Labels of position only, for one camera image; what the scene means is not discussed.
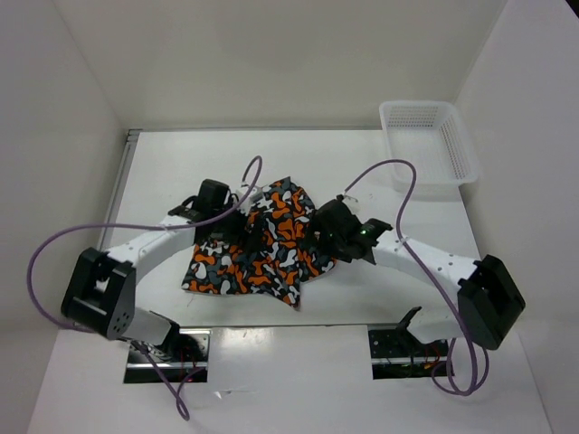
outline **cable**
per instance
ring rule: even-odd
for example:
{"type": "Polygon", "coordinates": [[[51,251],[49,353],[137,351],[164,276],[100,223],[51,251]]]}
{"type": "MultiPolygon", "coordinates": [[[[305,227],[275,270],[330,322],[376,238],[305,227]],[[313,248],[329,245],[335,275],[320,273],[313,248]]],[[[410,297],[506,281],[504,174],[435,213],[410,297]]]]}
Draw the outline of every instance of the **cable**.
{"type": "MultiPolygon", "coordinates": [[[[245,179],[245,176],[249,173],[250,169],[253,167],[253,165],[256,162],[257,162],[258,166],[257,166],[257,170],[255,172],[255,176],[253,177],[252,183],[250,184],[249,188],[247,189],[247,192],[241,197],[241,199],[239,200],[238,203],[234,204],[230,209],[222,212],[221,214],[216,215],[215,217],[212,217],[211,219],[207,219],[207,220],[204,220],[202,222],[195,222],[195,223],[190,223],[190,224],[181,224],[181,225],[171,226],[170,227],[171,231],[179,231],[179,230],[184,230],[184,229],[197,228],[200,226],[205,226],[207,224],[212,224],[212,223],[220,221],[222,218],[228,216],[232,212],[235,212],[235,210],[237,210],[242,205],[242,203],[249,197],[250,193],[252,192],[253,187],[255,187],[255,185],[257,184],[257,181],[260,177],[261,166],[263,164],[263,160],[262,160],[261,156],[255,156],[251,160],[251,162],[248,164],[247,168],[245,169],[245,172],[243,174],[243,179],[245,179]]],[[[49,244],[51,244],[53,241],[58,240],[60,237],[62,237],[64,235],[67,235],[67,234],[72,233],[72,232],[84,231],[84,230],[88,230],[88,229],[110,229],[110,228],[133,229],[133,230],[141,230],[141,231],[166,231],[167,230],[167,228],[164,226],[149,226],[149,225],[145,225],[145,224],[88,223],[88,224],[80,224],[77,226],[72,226],[72,227],[67,228],[67,229],[63,229],[62,231],[58,231],[55,234],[48,237],[40,246],[38,246],[38,248],[34,251],[33,255],[31,256],[30,260],[28,261],[28,268],[26,270],[26,288],[28,290],[28,297],[30,297],[36,310],[38,310],[38,312],[42,316],[44,316],[44,318],[49,320],[51,323],[57,325],[60,328],[64,328],[66,330],[76,330],[78,332],[92,333],[90,330],[88,330],[86,328],[78,327],[75,324],[70,324],[70,323],[66,323],[64,321],[61,321],[56,316],[53,316],[52,314],[50,314],[40,304],[40,302],[38,301],[38,297],[34,293],[34,287],[33,287],[33,271],[34,271],[34,264],[36,263],[36,260],[38,259],[40,254],[43,252],[44,249],[46,249],[46,247],[49,244]]],[[[144,345],[142,345],[141,343],[135,343],[133,341],[133,344],[135,344],[135,347],[149,360],[149,362],[153,366],[153,369],[155,369],[155,372],[158,374],[161,381],[167,386],[167,388],[171,391],[171,393],[176,397],[177,411],[179,412],[181,417],[185,420],[189,420],[189,410],[187,409],[183,400],[180,398],[179,392],[181,391],[183,384],[185,384],[185,380],[188,380],[193,375],[191,373],[189,373],[181,381],[181,384],[179,385],[179,388],[176,391],[173,388],[173,386],[171,385],[171,383],[169,382],[169,380],[166,378],[166,376],[163,374],[161,369],[157,366],[157,363],[149,355],[148,349],[144,345]]]]}
{"type": "MultiPolygon", "coordinates": [[[[410,182],[410,187],[408,188],[408,192],[406,193],[406,196],[404,197],[402,204],[400,205],[400,208],[398,209],[398,213],[396,214],[396,235],[398,236],[399,239],[403,238],[403,234],[402,234],[402,217],[403,217],[403,213],[404,210],[406,208],[406,205],[408,204],[408,202],[410,201],[410,197],[413,194],[414,191],[414,187],[416,186],[416,167],[414,167],[414,165],[412,163],[410,163],[409,161],[400,159],[400,158],[393,158],[390,160],[384,160],[381,161],[379,163],[376,163],[375,165],[371,165],[370,167],[368,167],[364,172],[362,172],[362,174],[360,174],[348,187],[346,187],[346,189],[344,190],[344,193],[347,193],[350,189],[352,189],[352,187],[354,187],[354,185],[356,185],[364,176],[366,176],[369,172],[373,171],[374,169],[376,169],[377,167],[381,166],[381,165],[389,165],[392,163],[399,163],[402,165],[406,165],[410,168],[410,170],[413,173],[413,179],[410,182]]],[[[428,269],[428,267],[426,266],[426,264],[422,261],[422,259],[420,259],[420,257],[416,254],[416,252],[413,250],[413,248],[410,246],[410,244],[408,242],[403,242],[402,243],[404,245],[404,247],[406,248],[406,250],[408,251],[408,253],[410,254],[410,256],[413,257],[413,259],[416,261],[416,263],[420,266],[420,268],[422,269],[422,271],[424,271],[424,273],[426,274],[426,276],[428,277],[428,279],[432,282],[432,284],[438,289],[439,293],[441,294],[442,298],[444,299],[444,301],[446,302],[446,304],[448,305],[449,309],[451,310],[452,314],[454,315],[454,317],[456,318],[457,323],[459,324],[460,330],[461,332],[464,334],[464,338],[465,341],[467,343],[467,346],[469,347],[469,355],[470,355],[470,367],[471,367],[471,376],[470,376],[470,384],[469,387],[466,390],[462,390],[460,389],[454,379],[452,378],[451,372],[452,372],[452,352],[454,349],[454,344],[456,342],[456,339],[452,339],[451,340],[451,346],[449,348],[449,352],[447,354],[447,359],[446,359],[446,366],[447,366],[447,378],[449,380],[449,383],[451,384],[451,389],[448,389],[444,386],[442,386],[438,380],[436,380],[435,378],[435,374],[437,371],[437,367],[441,366],[441,363],[439,363],[434,369],[432,369],[432,380],[434,381],[434,384],[441,389],[444,392],[447,392],[451,395],[460,395],[460,396],[469,396],[471,395],[473,392],[475,392],[478,388],[480,388],[480,386],[482,386],[482,384],[487,380],[487,377],[489,376],[489,354],[487,352],[487,350],[485,348],[482,349],[484,357],[485,357],[485,370],[484,373],[482,374],[482,378],[480,379],[480,382],[477,382],[478,380],[478,376],[479,376],[479,365],[478,365],[478,361],[477,361],[477,354],[475,352],[474,349],[474,343],[472,342],[472,338],[470,337],[470,333],[469,330],[467,329],[467,327],[464,324],[464,321],[462,321],[462,318],[460,317],[459,311],[457,310],[457,308],[454,306],[454,303],[452,303],[451,298],[449,297],[449,295],[446,293],[446,291],[444,290],[444,288],[442,287],[441,283],[438,281],[438,279],[432,274],[432,272],[428,269]]]]}

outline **plastic basket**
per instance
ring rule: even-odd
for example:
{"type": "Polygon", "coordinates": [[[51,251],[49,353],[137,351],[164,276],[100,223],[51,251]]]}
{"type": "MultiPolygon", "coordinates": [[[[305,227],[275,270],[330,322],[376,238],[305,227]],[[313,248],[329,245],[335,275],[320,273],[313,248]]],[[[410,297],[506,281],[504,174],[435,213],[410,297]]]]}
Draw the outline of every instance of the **plastic basket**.
{"type": "MultiPolygon", "coordinates": [[[[479,177],[479,163],[458,110],[441,101],[388,101],[380,105],[386,150],[416,166],[417,186],[458,186],[479,177]]],[[[408,167],[393,166],[394,186],[406,188],[408,167]]]]}

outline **orange and black cloth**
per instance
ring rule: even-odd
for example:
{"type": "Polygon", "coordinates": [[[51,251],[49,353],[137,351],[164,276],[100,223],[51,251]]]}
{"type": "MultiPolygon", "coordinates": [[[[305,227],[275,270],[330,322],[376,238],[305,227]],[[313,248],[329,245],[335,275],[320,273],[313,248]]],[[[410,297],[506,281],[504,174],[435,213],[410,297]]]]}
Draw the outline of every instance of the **orange and black cloth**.
{"type": "Polygon", "coordinates": [[[305,246],[314,203],[302,187],[284,178],[263,187],[253,204],[249,228],[259,224],[259,251],[208,241],[195,244],[183,289],[217,295],[270,294],[299,307],[299,285],[334,267],[336,261],[305,246]]]}

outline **camouflage pattern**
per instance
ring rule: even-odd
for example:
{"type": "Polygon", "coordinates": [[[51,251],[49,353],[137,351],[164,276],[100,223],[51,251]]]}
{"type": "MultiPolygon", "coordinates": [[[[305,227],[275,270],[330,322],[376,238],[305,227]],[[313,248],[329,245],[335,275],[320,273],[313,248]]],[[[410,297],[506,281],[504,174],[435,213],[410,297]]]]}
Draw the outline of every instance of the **camouflage pattern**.
{"type": "Polygon", "coordinates": [[[183,289],[217,295],[270,294],[299,307],[300,282],[334,267],[336,261],[319,255],[303,240],[315,206],[303,188],[284,178],[263,187],[263,197],[249,214],[253,228],[261,216],[263,233],[259,252],[245,253],[239,246],[208,241],[195,245],[183,280],[183,289]]]}

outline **folded fabric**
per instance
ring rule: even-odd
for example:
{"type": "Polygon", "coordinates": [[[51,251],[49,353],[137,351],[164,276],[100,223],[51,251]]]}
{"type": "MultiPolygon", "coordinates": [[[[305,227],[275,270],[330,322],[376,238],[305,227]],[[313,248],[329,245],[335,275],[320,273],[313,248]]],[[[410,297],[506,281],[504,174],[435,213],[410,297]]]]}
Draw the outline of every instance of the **folded fabric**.
{"type": "Polygon", "coordinates": [[[248,230],[261,233],[253,251],[218,241],[194,248],[182,288],[216,295],[270,294],[299,307],[300,283],[320,276],[336,261],[304,243],[314,203],[304,189],[284,178],[263,187],[252,205],[248,230]]]}

